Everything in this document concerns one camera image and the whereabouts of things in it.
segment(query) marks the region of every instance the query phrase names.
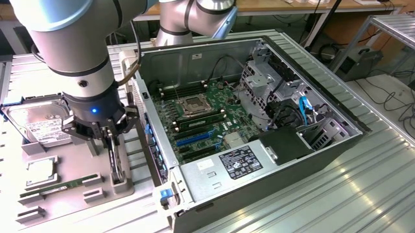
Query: warning label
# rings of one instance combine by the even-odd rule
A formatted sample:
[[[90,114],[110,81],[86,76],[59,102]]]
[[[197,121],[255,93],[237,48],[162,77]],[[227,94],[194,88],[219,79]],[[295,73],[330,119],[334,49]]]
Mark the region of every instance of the warning label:
[[[27,130],[31,131],[36,140],[42,144],[58,142],[70,139],[70,135],[62,132],[63,120],[54,119],[27,124]]]
[[[219,155],[219,158],[234,180],[263,168],[250,146]]]

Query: screw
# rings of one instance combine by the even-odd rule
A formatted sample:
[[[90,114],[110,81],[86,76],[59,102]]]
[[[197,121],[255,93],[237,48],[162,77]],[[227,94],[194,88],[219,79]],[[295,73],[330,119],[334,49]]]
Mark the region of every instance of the screw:
[[[78,85],[80,87],[87,87],[88,86],[88,82],[86,80],[78,81]]]

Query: cpu socket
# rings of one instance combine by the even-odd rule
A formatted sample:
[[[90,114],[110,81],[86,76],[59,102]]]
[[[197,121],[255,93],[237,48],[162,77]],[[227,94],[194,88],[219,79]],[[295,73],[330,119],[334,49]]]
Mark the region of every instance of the cpu socket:
[[[185,115],[190,117],[213,110],[207,98],[202,94],[182,98],[181,105],[185,110]]]

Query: green circuit board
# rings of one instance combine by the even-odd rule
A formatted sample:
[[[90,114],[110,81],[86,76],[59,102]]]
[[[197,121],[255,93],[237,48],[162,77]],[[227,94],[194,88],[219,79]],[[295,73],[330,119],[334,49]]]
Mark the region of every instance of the green circuit board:
[[[181,147],[177,146],[178,140],[175,139],[175,136],[179,134],[179,132],[175,130],[174,121],[190,118],[189,116],[185,116],[186,111],[183,104],[179,103],[178,98],[174,100],[162,100],[161,97],[154,98],[154,103],[165,126],[165,131],[181,164],[186,164],[214,153],[230,149],[230,145],[225,142],[225,136],[227,134],[239,132],[242,138],[247,142],[251,136],[259,133],[259,129],[254,121],[250,119],[247,111],[245,110],[243,106],[235,102],[235,100],[238,100],[238,96],[234,95],[230,86],[223,86],[222,83],[218,82],[210,82],[206,93],[198,94],[195,96],[202,96],[206,98],[213,112],[225,110],[225,113],[222,113],[221,116],[223,120],[213,124],[210,124],[209,121],[199,121],[206,124],[203,128],[207,132],[211,132],[211,137]],[[193,124],[189,124],[187,126],[191,126],[195,129],[199,128],[198,125],[195,126]],[[193,156],[191,158],[186,157],[187,154],[191,154],[193,152],[213,146],[217,146],[217,150],[211,151],[209,154],[203,154],[202,156]],[[189,147],[187,152],[179,152],[179,149],[183,147]]]

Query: hard disk drive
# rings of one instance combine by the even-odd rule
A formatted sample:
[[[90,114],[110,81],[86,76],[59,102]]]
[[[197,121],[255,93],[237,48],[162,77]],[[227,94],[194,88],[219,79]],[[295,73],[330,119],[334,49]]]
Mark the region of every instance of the hard disk drive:
[[[50,148],[72,142],[70,135],[62,132],[70,108],[60,95],[27,98],[22,103],[6,104],[2,111],[30,143],[39,142]]]

